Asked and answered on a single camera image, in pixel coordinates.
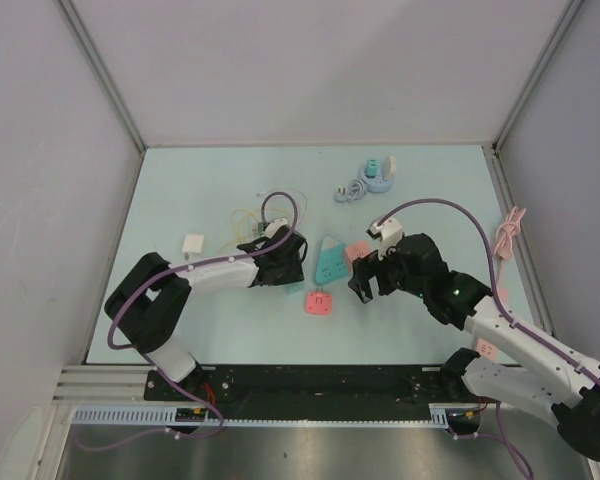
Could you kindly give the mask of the pink cube socket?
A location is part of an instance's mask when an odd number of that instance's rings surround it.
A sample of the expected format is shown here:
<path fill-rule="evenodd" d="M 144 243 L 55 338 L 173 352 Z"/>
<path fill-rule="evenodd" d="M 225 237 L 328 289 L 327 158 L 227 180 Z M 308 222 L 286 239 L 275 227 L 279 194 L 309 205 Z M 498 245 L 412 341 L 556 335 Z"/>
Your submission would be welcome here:
<path fill-rule="evenodd" d="M 366 241 L 359 241 L 348 244 L 343 252 L 343 258 L 347 268 L 349 270 L 352 270 L 353 262 L 359 258 L 364 258 L 370 252 L 370 246 Z"/>

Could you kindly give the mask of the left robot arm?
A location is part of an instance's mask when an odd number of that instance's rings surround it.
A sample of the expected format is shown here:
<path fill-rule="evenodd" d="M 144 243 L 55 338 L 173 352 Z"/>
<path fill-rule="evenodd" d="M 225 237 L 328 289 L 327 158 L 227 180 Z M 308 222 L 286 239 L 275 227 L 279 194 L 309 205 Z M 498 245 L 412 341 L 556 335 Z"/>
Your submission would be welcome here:
<path fill-rule="evenodd" d="M 232 255 L 173 266 L 161 255 L 142 256 L 105 301 L 111 320 L 107 344 L 133 349 L 160 373 L 177 398 L 194 397 L 206 378 L 199 362 L 175 336 L 187 301 L 225 290 L 279 287 L 304 280 L 308 243 L 282 226 Z"/>

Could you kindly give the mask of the teal triangular power strip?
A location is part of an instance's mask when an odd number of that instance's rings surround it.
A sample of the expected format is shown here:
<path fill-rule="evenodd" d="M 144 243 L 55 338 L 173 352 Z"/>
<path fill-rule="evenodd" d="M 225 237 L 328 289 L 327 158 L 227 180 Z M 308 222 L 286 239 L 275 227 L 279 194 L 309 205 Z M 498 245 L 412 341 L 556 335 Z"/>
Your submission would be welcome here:
<path fill-rule="evenodd" d="M 349 275 L 345 260 L 347 244 L 326 235 L 322 238 L 316 262 L 314 282 L 322 287 Z"/>

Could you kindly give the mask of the light teal charger plug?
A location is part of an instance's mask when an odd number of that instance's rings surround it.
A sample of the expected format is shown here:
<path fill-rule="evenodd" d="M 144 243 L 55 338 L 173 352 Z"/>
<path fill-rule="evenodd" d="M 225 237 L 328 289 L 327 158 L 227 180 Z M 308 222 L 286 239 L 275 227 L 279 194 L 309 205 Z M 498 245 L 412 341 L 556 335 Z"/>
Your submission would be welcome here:
<path fill-rule="evenodd" d="M 304 285 L 302 282 L 288 284 L 285 286 L 285 292 L 287 294 L 294 294 L 294 293 L 302 291 L 303 287 L 304 287 Z"/>

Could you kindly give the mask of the white square adapter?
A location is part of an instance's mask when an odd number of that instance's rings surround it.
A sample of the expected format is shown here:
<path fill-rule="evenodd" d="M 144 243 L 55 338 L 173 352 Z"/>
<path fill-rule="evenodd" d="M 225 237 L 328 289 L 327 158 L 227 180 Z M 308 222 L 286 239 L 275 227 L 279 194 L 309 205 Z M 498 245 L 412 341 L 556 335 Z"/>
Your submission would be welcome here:
<path fill-rule="evenodd" d="M 396 158 L 392 155 L 387 155 L 381 164 L 381 174 L 384 182 L 391 183 L 397 172 Z"/>

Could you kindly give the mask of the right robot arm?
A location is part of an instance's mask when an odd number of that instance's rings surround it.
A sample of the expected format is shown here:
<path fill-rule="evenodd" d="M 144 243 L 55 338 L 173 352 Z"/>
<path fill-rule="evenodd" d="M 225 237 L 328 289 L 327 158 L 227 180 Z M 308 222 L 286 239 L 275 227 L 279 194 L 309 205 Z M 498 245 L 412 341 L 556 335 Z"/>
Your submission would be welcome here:
<path fill-rule="evenodd" d="M 511 370 L 461 348 L 444 364 L 443 393 L 501 400 L 555 427 L 573 450 L 600 462 L 600 361 L 520 320 L 474 277 L 448 268 L 425 234 L 370 228 L 378 249 L 352 263 L 348 286 L 363 303 L 395 291 L 422 300 L 431 317 L 484 339 L 520 365 Z"/>

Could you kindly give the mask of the blue round power strip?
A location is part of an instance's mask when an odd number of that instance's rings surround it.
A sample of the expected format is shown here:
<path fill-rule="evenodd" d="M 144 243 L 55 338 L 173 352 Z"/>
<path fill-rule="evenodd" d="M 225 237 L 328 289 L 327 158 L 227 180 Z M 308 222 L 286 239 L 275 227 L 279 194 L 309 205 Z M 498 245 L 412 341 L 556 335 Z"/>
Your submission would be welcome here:
<path fill-rule="evenodd" d="M 374 177 L 366 174 L 362 168 L 358 176 L 346 187 L 338 187 L 334 193 L 334 200 L 338 203 L 351 203 L 362 199 L 366 194 L 383 194 L 388 192 L 394 183 L 395 177 L 386 179 L 381 173 Z"/>

